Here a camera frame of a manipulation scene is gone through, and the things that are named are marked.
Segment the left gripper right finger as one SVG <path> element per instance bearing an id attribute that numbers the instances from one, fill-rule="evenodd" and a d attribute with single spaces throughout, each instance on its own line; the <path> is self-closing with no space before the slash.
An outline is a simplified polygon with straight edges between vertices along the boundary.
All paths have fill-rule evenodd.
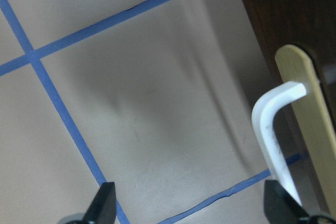
<path id="1" fill-rule="evenodd" d="M 264 214 L 269 223 L 307 223 L 308 213 L 277 180 L 264 183 Z"/>

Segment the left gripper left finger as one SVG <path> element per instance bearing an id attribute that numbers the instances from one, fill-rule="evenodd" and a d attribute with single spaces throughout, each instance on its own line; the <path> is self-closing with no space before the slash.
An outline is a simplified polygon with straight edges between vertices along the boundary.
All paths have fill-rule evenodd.
<path id="1" fill-rule="evenodd" d="M 103 183 L 79 223 L 113 224 L 116 220 L 116 189 L 114 182 Z"/>

